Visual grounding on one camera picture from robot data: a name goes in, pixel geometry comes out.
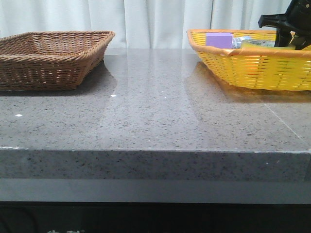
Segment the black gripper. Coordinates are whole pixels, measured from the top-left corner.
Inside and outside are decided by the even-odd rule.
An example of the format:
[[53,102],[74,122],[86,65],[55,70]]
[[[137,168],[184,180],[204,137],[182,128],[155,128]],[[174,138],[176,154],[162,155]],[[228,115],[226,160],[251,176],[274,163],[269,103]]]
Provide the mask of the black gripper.
[[292,0],[285,13],[261,15],[258,25],[276,28],[275,47],[303,50],[311,45],[311,1]]

